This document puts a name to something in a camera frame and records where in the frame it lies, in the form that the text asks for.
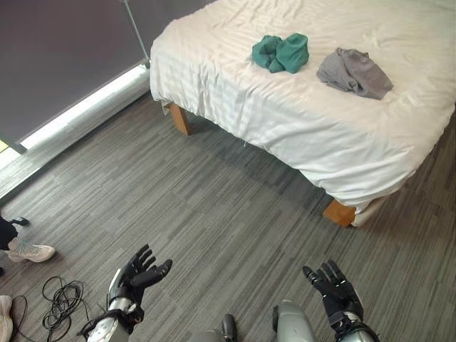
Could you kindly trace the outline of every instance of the striped carpet floor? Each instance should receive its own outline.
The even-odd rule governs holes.
[[[282,299],[303,307],[319,341],[333,341],[301,273],[328,258],[355,284],[382,341],[456,341],[454,117],[416,175],[360,229],[324,219],[331,198],[299,172],[206,120],[190,121],[195,134],[185,137],[143,96],[2,208],[31,220],[24,239],[58,250],[43,264],[0,256],[0,294],[28,299],[24,333],[46,338],[47,278],[82,281],[94,317],[115,270],[149,243],[174,266],[146,291],[134,342],[187,341],[226,312],[241,341],[274,341],[271,311]],[[82,341],[84,323],[81,308],[62,341]]]

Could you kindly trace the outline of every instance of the black trousers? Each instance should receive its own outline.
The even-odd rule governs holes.
[[[14,225],[0,216],[0,249],[9,250],[8,243],[17,237],[17,230]]]

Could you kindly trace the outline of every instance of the white sneaker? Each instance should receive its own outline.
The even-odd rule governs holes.
[[[13,333],[13,321],[9,317],[11,297],[0,296],[0,342],[9,342]]]
[[[50,259],[55,252],[56,250],[53,247],[43,246],[41,244],[20,244],[13,251],[6,251],[8,257],[14,262],[26,259],[33,262],[42,262]]]

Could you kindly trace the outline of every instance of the bed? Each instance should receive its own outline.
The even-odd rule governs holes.
[[[450,121],[455,17],[453,0],[219,0],[154,40],[150,90],[182,131],[180,108],[211,120],[301,171],[335,199],[330,217],[359,225],[415,173]],[[309,38],[298,73],[253,62],[264,35],[295,32]],[[322,83],[316,71],[339,46],[369,52],[394,88],[374,100]]]

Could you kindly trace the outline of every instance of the wooden bed leg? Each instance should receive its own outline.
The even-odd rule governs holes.
[[[347,227],[354,221],[355,211],[356,208],[346,207],[334,199],[323,212],[323,216],[342,227]]]
[[[188,124],[185,111],[175,103],[170,103],[168,108],[170,109],[174,126],[176,126],[176,128],[185,135],[190,135],[190,125]]]

